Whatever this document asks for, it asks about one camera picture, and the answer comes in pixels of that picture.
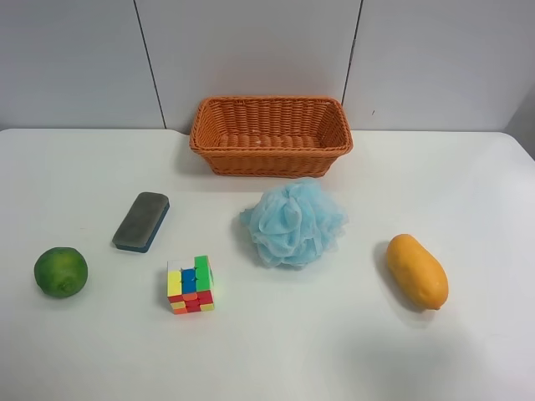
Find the grey blue board eraser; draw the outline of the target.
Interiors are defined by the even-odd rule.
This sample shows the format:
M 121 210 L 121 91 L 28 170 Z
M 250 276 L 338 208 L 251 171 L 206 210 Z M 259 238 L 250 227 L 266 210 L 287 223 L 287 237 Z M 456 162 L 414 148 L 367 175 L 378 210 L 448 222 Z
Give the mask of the grey blue board eraser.
M 146 253 L 170 209 L 169 198 L 155 192 L 141 192 L 112 238 L 122 251 Z

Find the orange woven basket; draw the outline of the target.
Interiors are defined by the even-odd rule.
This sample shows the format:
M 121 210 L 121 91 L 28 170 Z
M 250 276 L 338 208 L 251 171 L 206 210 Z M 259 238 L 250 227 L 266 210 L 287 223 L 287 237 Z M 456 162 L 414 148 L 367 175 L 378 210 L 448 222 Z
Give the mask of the orange woven basket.
M 321 96 L 217 96 L 200 102 L 189 145 L 217 175 L 321 177 L 353 149 L 341 103 Z

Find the blue mesh bath sponge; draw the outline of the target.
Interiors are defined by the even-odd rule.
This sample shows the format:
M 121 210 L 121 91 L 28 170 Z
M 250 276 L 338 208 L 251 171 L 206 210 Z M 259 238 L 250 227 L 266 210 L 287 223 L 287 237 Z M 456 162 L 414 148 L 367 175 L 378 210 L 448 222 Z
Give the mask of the blue mesh bath sponge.
M 306 178 L 265 192 L 239 220 L 266 266 L 300 268 L 337 245 L 348 217 L 317 180 Z

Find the green lemon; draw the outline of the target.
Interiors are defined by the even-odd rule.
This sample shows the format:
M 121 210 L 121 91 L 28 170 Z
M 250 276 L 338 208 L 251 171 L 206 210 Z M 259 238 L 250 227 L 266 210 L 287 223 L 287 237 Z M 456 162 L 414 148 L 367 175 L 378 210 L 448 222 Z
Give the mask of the green lemon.
M 89 276 L 88 264 L 73 247 L 54 247 L 34 264 L 34 278 L 42 292 L 54 298 L 71 297 L 80 292 Z

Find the yellow mango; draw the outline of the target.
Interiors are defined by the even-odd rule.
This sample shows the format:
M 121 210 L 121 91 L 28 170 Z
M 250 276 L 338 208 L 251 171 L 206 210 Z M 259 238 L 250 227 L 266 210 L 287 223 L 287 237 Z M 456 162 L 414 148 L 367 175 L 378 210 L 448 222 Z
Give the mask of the yellow mango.
M 387 267 L 402 292 L 420 309 L 439 310 L 449 295 L 441 264 L 411 235 L 395 236 L 387 246 Z

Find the colourful puzzle cube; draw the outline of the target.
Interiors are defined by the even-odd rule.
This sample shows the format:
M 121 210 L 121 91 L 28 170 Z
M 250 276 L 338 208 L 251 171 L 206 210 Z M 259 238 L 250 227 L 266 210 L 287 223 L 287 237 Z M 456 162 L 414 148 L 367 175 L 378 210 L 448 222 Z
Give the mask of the colourful puzzle cube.
M 167 262 L 166 297 L 176 315 L 215 308 L 214 282 L 207 255 Z

